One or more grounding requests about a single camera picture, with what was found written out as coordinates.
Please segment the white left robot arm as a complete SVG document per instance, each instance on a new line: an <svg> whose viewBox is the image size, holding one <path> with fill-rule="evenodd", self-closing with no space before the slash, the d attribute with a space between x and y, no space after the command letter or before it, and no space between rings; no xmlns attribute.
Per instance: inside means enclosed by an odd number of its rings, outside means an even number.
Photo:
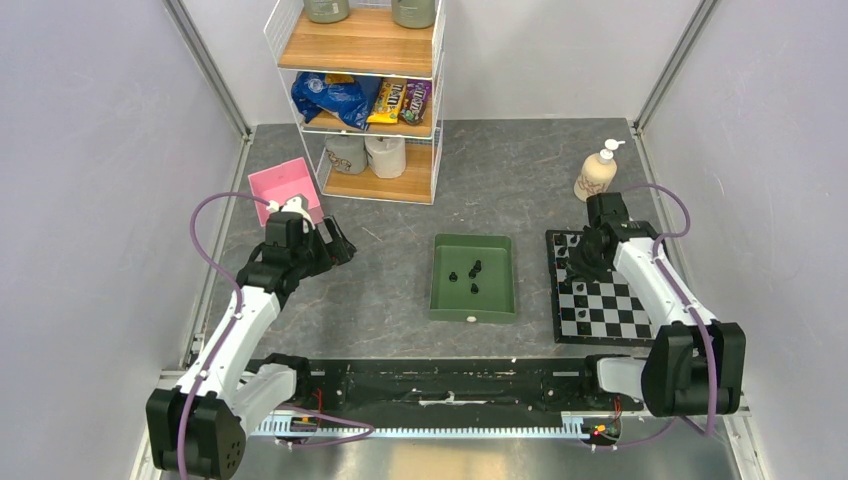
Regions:
<svg viewBox="0 0 848 480"><path fill-rule="evenodd" d="M224 316L195 362L145 406L153 465L183 477L230 479L247 437L280 404L307 405L314 383L304 357L254 360L259 340L300 282L353 259L355 246L332 216L270 215L265 238L234 280Z"/></svg>

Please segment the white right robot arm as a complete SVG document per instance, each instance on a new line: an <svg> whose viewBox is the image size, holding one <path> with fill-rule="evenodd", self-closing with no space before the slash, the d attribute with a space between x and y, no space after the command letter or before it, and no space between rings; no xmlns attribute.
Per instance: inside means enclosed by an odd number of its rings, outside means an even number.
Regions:
<svg viewBox="0 0 848 480"><path fill-rule="evenodd" d="M641 401L655 417L738 411L746 335L719 321L669 264L663 242L647 221L630 217L623 196L586 200L588 224L566 260L566 280L589 286L620 275L656 327L648 356L594 355L577 382L579 400L601 409L617 394Z"/></svg>

